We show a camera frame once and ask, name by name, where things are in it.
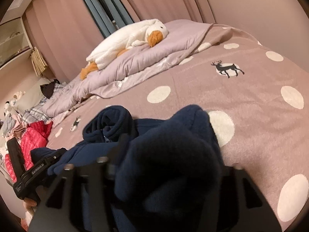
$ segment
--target orange beak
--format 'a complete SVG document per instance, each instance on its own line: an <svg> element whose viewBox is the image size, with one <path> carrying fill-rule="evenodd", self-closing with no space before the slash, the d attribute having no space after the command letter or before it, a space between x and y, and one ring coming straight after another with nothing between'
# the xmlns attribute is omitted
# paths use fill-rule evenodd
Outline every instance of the orange beak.
<svg viewBox="0 0 309 232"><path fill-rule="evenodd" d="M161 31L153 31L149 35L147 42L150 47L154 47L157 43L163 40L163 34Z"/></svg>

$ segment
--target red puffer jacket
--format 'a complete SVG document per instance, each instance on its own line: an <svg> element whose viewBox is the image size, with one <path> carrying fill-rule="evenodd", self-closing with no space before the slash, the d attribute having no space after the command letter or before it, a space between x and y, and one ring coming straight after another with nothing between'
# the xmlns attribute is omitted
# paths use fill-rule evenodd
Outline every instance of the red puffer jacket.
<svg viewBox="0 0 309 232"><path fill-rule="evenodd" d="M44 124L44 121L34 122L27 126L27 130L23 137L21 138L21 151L23 153L25 159L25 168L29 170L33 166L33 162L31 159L31 150L35 148L45 147L47 144L47 138L52 129L53 122L49 124ZM16 175L13 170L12 163L10 161L9 154L5 156L5 165L7 167L7 171L11 176L13 182L17 181Z"/></svg>

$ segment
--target pink curtain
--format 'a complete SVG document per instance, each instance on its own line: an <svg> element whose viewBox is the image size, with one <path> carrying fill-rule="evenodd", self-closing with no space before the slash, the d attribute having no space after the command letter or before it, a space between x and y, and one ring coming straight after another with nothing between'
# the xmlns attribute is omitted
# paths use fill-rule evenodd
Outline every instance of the pink curtain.
<svg viewBox="0 0 309 232"><path fill-rule="evenodd" d="M31 43L61 82L77 76L103 40L83 0L33 0L23 20Z"/></svg>
<svg viewBox="0 0 309 232"><path fill-rule="evenodd" d="M134 21L158 18L215 23L207 0L121 0Z"/></svg>

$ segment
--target metal bolt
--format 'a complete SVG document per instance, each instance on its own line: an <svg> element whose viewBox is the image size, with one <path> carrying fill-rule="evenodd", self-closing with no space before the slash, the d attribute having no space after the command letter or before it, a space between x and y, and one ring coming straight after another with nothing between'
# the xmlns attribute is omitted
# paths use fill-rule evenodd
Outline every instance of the metal bolt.
<svg viewBox="0 0 309 232"><path fill-rule="evenodd" d="M97 162L98 162L98 163L104 163L104 162L107 162L108 160L109 160L109 158L103 156L103 157L99 157L99 158L97 159Z"/></svg>
<svg viewBox="0 0 309 232"><path fill-rule="evenodd" d="M242 170L244 167L239 163L235 163L233 164L233 168L235 168L236 170Z"/></svg>
<svg viewBox="0 0 309 232"><path fill-rule="evenodd" d="M66 164L64 166L64 170L72 170L74 168L74 165L73 164Z"/></svg>

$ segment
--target white plush toy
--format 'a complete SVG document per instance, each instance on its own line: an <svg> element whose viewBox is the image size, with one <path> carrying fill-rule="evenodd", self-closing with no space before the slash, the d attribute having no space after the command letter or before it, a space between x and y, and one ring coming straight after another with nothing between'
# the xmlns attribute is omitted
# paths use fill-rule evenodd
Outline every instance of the white plush toy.
<svg viewBox="0 0 309 232"><path fill-rule="evenodd" d="M150 47L166 38L168 30L158 19L144 20L126 25L104 39L86 58L88 66L82 69L80 78L96 69L104 69L116 57L128 49L148 43Z"/></svg>

